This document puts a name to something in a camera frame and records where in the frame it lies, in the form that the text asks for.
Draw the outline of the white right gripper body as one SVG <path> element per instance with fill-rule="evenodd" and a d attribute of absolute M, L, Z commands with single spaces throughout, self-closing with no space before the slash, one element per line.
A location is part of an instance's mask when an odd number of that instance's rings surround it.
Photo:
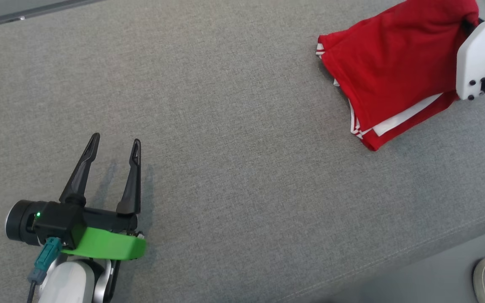
<path fill-rule="evenodd" d="M 485 77 L 485 21 L 480 23 L 457 53 L 456 92 L 461 100 L 477 97 Z"/>

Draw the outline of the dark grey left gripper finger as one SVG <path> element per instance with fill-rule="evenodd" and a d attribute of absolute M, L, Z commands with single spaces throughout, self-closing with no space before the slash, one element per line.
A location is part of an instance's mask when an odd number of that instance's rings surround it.
<path fill-rule="evenodd" d="M 72 204 L 84 207 L 86 205 L 85 190 L 87 186 L 89 170 L 92 162 L 96 159 L 99 147 L 100 134 L 94 133 L 59 198 L 62 204 Z"/>
<path fill-rule="evenodd" d="M 129 175 L 123 192 L 123 197 L 116 207 L 120 215 L 137 215 L 141 212 L 141 142 L 133 141 L 129 157 Z"/>

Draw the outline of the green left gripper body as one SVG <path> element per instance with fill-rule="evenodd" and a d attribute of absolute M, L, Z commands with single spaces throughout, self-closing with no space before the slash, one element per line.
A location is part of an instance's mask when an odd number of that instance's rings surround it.
<path fill-rule="evenodd" d="M 76 249 L 62 253 L 93 259 L 134 260 L 146 253 L 146 240 L 137 231 L 137 215 L 86 208 L 86 232 Z"/>

